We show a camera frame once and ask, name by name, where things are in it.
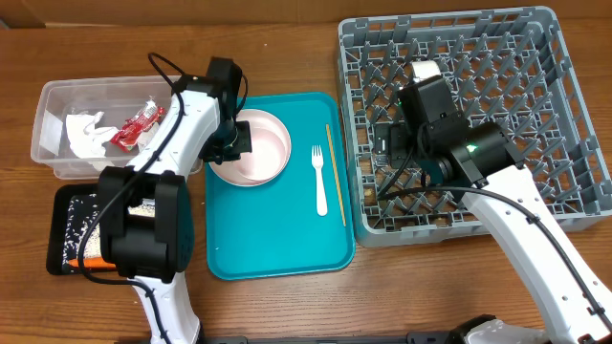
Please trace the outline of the large pink plate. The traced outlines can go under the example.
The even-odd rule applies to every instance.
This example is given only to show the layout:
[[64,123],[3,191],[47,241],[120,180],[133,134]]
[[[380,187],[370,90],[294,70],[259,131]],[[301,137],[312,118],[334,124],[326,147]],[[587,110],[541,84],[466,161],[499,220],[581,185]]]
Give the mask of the large pink plate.
[[241,155],[238,161],[222,164],[210,162],[214,174],[237,186],[257,186],[277,177],[287,165],[292,152],[290,134],[283,122],[263,110],[242,110],[237,117],[250,125],[250,153]]

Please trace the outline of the white bowl with peanuts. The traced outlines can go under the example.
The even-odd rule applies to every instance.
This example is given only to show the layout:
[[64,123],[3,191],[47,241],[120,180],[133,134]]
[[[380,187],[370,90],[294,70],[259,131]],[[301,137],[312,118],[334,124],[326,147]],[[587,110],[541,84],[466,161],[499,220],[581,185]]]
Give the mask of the white bowl with peanuts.
[[414,83],[419,83],[431,77],[441,75],[440,67],[435,60],[412,61],[410,79]]

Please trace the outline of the white plastic fork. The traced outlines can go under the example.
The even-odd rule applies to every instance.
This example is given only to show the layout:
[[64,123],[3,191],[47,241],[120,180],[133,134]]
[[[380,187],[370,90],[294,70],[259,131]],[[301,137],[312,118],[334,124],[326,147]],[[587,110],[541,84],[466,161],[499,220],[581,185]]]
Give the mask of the white plastic fork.
[[319,145],[314,145],[312,147],[312,166],[314,167],[316,173],[317,214],[319,216],[326,216],[328,213],[328,205],[322,176],[323,165],[324,160],[321,147]]

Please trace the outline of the red snack wrapper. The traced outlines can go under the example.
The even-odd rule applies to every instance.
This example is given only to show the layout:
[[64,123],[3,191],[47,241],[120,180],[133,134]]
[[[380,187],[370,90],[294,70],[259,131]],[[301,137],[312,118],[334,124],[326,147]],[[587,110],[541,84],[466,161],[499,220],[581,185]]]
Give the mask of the red snack wrapper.
[[148,100],[132,118],[125,121],[110,142],[123,152],[129,153],[137,145],[140,135],[160,123],[164,114],[164,107],[159,106],[155,100]]

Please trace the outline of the orange carrot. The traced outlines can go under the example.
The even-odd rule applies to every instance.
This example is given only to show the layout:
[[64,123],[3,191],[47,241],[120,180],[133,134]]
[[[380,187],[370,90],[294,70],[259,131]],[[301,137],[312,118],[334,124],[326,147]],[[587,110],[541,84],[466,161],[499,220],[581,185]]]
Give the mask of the orange carrot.
[[[69,260],[68,265],[77,269],[79,267],[78,259]],[[101,257],[85,258],[83,265],[86,269],[114,270],[116,268],[114,264],[104,261]]]

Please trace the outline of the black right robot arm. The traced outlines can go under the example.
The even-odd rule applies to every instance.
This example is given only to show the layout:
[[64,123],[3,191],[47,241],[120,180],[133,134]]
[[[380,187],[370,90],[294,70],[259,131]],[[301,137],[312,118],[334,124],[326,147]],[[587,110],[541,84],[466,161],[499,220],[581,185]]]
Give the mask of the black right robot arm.
[[425,172],[416,190],[450,192],[482,223],[534,299],[544,341],[610,342],[611,291],[560,228],[504,129],[470,127],[440,75],[410,82],[397,98],[406,144]]

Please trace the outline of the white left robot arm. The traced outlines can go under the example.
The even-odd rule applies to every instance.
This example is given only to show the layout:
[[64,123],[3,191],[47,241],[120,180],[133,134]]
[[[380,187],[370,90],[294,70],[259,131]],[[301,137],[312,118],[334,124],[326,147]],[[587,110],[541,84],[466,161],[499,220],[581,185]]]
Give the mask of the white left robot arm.
[[231,59],[213,57],[205,75],[169,80],[171,103],[149,148],[98,177],[100,252],[117,286],[138,294],[153,343],[203,343],[186,268],[195,230],[186,179],[197,161],[221,164],[250,153],[251,131],[237,118],[248,80]]

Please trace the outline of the grey dishwasher rack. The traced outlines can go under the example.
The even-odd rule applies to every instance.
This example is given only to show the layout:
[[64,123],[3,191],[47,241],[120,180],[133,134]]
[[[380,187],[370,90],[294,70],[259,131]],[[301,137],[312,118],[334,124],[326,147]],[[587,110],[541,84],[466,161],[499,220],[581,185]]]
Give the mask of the grey dishwasher rack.
[[484,228],[421,171],[376,164],[374,125],[404,122],[412,61],[435,60],[472,125],[500,124],[568,232],[611,213],[611,178],[555,13],[546,7],[349,18],[339,87],[355,234],[365,247],[438,243]]

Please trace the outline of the wooden chopstick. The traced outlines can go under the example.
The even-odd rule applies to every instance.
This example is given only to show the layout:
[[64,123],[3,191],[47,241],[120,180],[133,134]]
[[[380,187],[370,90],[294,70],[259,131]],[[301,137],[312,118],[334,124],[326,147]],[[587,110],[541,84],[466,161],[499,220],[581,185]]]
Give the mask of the wooden chopstick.
[[336,183],[336,189],[337,189],[337,195],[338,195],[338,201],[339,201],[340,216],[341,216],[343,226],[346,226],[346,216],[345,216],[342,192],[341,192],[341,187],[340,187],[340,182],[339,182],[339,172],[337,168],[336,153],[334,149],[331,127],[329,123],[326,123],[326,134],[327,134],[327,139],[328,139],[328,144],[329,144],[332,167],[334,171],[334,177],[335,177],[335,183]]

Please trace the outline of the teal plastic tray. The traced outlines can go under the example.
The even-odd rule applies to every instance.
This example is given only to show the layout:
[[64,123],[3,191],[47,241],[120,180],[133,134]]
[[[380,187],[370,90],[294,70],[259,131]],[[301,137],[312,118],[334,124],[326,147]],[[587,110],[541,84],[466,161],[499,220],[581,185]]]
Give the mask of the teal plastic tray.
[[[226,183],[206,168],[209,269],[224,280],[345,268],[356,251],[350,186],[336,102],[321,92],[252,97],[248,109],[271,113],[288,129],[292,152],[274,179],[257,186]],[[346,226],[343,226],[326,134],[330,124]],[[312,147],[319,145],[328,205],[317,214]]]

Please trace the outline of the clear plastic bin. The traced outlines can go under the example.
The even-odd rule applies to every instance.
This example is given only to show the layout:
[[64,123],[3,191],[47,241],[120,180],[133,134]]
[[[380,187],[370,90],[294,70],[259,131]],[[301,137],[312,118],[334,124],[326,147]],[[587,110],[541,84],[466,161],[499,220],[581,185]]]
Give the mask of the clear plastic bin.
[[34,117],[32,160],[50,166],[61,180],[95,179],[107,164],[125,166],[139,154],[137,148],[126,153],[108,142],[103,145],[103,158],[78,157],[70,147],[67,117],[102,112],[98,127],[120,129],[148,100],[164,108],[170,104],[170,87],[161,77],[121,76],[46,83]]

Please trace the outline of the spilled rice and peanuts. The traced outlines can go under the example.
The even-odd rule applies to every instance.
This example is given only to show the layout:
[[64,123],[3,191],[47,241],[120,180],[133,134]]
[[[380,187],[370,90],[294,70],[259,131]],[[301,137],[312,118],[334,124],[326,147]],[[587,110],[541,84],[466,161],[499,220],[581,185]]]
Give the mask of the spilled rice and peanuts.
[[[78,268],[71,268],[68,261],[77,259],[82,236],[98,215],[96,194],[76,195],[68,203],[66,230],[62,247],[62,267],[69,272],[77,272]],[[101,257],[99,226],[96,226],[90,235],[84,249],[85,258]]]

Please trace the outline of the black tray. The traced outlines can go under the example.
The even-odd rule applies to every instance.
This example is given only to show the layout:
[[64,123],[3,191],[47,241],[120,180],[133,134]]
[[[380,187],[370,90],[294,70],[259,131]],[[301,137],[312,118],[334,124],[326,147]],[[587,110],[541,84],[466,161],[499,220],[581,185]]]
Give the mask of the black tray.
[[[67,221],[67,210],[68,203],[76,195],[96,194],[97,197],[97,185],[95,183],[86,184],[67,184],[60,187],[55,193],[54,209],[51,220],[51,230],[49,237],[49,244],[47,250],[47,261],[46,269],[51,275],[67,275],[80,273],[69,272],[66,268],[62,267],[62,247],[64,244],[64,234],[66,230]],[[131,216],[140,216],[153,218],[155,217],[155,202],[152,199],[143,199],[140,205],[128,206],[128,214]],[[182,243],[179,243],[182,249],[180,258],[185,258],[188,264],[194,247],[194,234],[193,230],[187,233],[187,239],[184,239]],[[89,270],[91,272],[106,272],[114,270]]]

